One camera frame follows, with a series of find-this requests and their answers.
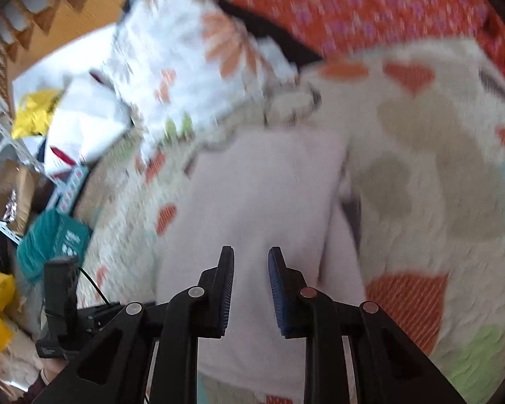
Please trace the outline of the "pale pink fleece garment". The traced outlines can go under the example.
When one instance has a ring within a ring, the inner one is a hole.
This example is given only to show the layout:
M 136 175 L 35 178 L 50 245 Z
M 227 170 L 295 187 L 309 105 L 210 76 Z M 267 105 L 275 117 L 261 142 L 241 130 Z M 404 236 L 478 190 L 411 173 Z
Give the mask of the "pale pink fleece garment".
M 200 152 L 165 234 L 156 299 L 191 287 L 234 252 L 230 323 L 222 339 L 200 341 L 200 371 L 265 395 L 301 399 L 305 344 L 276 322 L 268 252 L 279 247 L 306 283 L 337 300 L 365 298 L 358 253 L 342 208 L 350 181 L 346 144 L 309 127 L 248 130 L 221 150 Z

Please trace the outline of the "heart-patterned quilted bedspread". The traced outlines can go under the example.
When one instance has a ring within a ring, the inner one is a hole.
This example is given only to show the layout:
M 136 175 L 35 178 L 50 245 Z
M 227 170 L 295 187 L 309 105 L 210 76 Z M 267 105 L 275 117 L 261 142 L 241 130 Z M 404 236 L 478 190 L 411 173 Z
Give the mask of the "heart-patterned quilted bedspread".
M 368 296 L 469 403 L 505 383 L 505 79 L 469 39 L 303 70 L 293 109 L 349 139 Z

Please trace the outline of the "white floral pillow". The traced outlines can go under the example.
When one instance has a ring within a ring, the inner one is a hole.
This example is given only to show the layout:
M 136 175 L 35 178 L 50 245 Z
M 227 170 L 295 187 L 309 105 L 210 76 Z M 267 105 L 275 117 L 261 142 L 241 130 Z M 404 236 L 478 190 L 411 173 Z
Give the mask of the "white floral pillow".
M 255 39 L 217 0 L 135 0 L 104 65 L 142 135 L 139 157 L 210 130 L 235 108 L 295 80 L 272 39 Z

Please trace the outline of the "white plastic bag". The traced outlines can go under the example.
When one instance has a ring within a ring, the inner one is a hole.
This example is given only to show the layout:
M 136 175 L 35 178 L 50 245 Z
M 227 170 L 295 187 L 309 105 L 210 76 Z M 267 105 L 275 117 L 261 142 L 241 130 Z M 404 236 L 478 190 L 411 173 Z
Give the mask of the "white plastic bag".
M 55 176 L 96 162 L 131 128 L 127 105 L 91 74 L 72 78 L 49 127 L 44 171 Z

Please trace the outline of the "colourful long flat box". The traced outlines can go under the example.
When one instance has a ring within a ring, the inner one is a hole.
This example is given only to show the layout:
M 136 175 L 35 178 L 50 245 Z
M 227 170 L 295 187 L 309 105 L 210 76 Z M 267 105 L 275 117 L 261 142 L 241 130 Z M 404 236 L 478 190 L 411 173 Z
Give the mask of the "colourful long flat box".
M 73 211 L 73 207 L 76 204 L 88 175 L 89 168 L 86 166 L 80 165 L 71 169 L 65 183 L 65 189 L 60 194 L 60 199 L 56 206 L 57 212 L 69 215 Z

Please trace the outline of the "yellow plastic bag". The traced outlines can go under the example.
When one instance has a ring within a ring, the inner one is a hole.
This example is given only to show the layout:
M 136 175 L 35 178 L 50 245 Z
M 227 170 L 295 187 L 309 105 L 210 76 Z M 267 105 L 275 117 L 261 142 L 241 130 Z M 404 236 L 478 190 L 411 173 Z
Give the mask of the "yellow plastic bag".
M 13 140 L 46 136 L 63 95 L 63 90 L 40 90 L 24 95 L 10 132 Z

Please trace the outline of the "teal cardboard box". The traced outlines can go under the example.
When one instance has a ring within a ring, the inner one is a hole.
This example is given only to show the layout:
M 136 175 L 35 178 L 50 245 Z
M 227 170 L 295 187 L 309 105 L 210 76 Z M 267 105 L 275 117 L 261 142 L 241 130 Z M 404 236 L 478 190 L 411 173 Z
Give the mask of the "teal cardboard box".
M 88 225 L 55 209 L 43 212 L 17 247 L 17 262 L 23 276 L 30 284 L 38 283 L 44 265 L 59 256 L 76 256 L 83 265 L 91 236 Z

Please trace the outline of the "orange floral blanket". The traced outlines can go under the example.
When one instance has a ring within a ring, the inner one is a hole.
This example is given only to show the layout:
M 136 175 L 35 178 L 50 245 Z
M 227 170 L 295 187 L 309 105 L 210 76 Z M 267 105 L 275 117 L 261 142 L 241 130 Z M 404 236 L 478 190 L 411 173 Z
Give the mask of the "orange floral blanket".
M 219 0 L 299 66 L 426 38 L 477 41 L 505 78 L 505 23 L 488 0 Z

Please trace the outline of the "brown cardboard box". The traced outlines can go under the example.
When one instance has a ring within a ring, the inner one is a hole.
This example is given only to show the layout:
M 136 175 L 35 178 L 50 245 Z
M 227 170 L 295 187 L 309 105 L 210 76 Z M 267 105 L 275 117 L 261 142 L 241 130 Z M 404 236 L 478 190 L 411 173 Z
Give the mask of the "brown cardboard box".
M 1 171 L 0 221 L 23 236 L 47 205 L 48 180 L 27 165 L 7 160 Z

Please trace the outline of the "wooden headboard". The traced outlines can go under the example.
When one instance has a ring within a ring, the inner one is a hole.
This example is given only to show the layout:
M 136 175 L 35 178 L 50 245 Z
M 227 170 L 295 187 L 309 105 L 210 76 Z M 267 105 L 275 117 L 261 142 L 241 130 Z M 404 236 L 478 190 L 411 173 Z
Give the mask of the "wooden headboard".
M 9 0 L 0 9 L 0 108 L 14 115 L 12 82 L 58 48 L 118 21 L 127 0 Z

